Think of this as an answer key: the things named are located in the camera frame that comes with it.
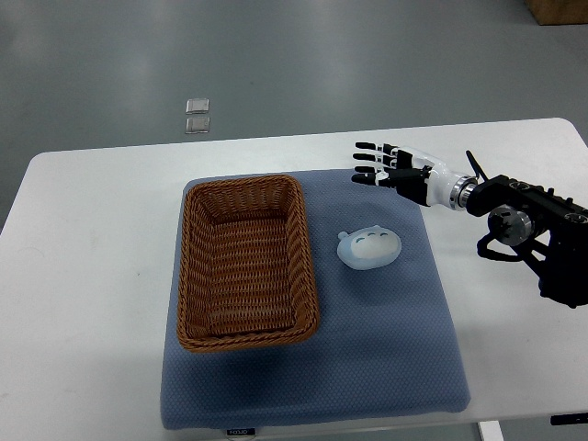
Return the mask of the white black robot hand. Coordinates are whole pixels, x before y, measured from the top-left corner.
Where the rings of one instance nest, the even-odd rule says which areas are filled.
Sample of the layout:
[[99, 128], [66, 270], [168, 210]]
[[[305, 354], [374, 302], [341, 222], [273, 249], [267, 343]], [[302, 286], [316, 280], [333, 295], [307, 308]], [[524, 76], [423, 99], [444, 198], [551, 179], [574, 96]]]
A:
[[424, 207], [463, 210], [463, 191], [477, 185], [475, 177], [455, 172], [440, 159], [409, 147], [359, 141], [353, 158], [364, 162], [355, 167], [353, 182], [392, 188]]

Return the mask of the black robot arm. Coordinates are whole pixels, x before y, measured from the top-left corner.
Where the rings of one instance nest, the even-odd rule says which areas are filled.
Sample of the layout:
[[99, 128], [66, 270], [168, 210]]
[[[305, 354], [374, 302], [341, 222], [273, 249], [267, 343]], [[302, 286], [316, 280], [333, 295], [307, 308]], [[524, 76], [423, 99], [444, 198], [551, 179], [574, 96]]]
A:
[[488, 217], [488, 233], [477, 242], [478, 256], [523, 262], [538, 277], [539, 294], [572, 309], [587, 304], [587, 209], [572, 198], [498, 175], [485, 175], [467, 151], [475, 176], [459, 203], [467, 213]]

